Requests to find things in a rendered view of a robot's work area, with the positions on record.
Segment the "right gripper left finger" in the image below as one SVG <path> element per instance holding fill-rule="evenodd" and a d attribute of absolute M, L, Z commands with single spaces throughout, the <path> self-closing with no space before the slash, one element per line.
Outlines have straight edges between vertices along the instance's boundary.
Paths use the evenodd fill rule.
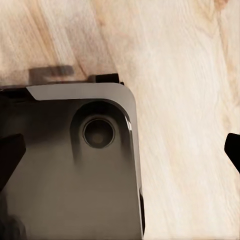
<path fill-rule="evenodd" d="M 0 193 L 26 152 L 26 143 L 21 133 L 0 138 Z"/>

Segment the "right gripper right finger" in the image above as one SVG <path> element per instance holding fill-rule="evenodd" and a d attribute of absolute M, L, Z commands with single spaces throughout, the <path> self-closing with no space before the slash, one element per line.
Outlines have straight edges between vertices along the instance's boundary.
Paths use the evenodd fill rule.
<path fill-rule="evenodd" d="M 224 151 L 240 173 L 240 134 L 229 133 L 227 135 Z"/>

